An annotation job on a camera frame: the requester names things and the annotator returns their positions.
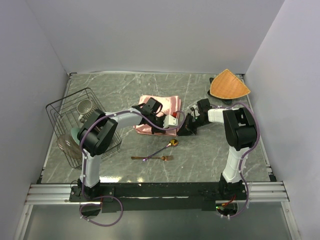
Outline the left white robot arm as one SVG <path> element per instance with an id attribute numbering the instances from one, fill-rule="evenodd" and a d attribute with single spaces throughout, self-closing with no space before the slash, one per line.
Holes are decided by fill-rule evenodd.
<path id="1" fill-rule="evenodd" d="M 178 127 L 178 112 L 161 112 L 162 103 L 150 98 L 146 103 L 134 105 L 127 110 L 105 113 L 95 109 L 77 133 L 82 151 L 82 170 L 78 180 L 81 195 L 94 201 L 100 190 L 100 164 L 102 154 L 111 145 L 118 129 L 148 125 L 151 133 L 165 133 Z"/>

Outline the pink satin napkin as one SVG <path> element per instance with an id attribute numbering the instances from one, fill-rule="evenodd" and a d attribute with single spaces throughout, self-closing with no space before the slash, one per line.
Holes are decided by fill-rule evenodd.
<path id="1" fill-rule="evenodd" d="M 162 104 L 156 110 L 157 117 L 163 117 L 164 115 L 172 115 L 173 113 L 180 111 L 182 106 L 182 101 L 179 96 L 168 96 L 168 97 L 159 97 L 153 95 L 142 95 L 139 99 L 139 104 L 146 104 L 147 101 L 153 98 Z M 136 125 L 134 127 L 135 131 L 141 135 L 152 135 L 152 127 L 147 124 Z"/>

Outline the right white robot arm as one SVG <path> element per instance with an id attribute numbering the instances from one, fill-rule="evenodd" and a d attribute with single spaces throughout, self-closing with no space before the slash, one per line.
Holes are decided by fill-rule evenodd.
<path id="1" fill-rule="evenodd" d="M 218 192 L 223 199 L 246 192 L 243 183 L 243 168 L 248 154 L 257 146 L 260 139 L 259 127 L 247 106 L 240 108 L 213 107 L 205 98 L 197 102 L 185 117 L 178 136 L 195 135 L 199 127 L 210 123 L 224 125 L 226 141 L 229 145 L 227 162 L 218 182 Z"/>

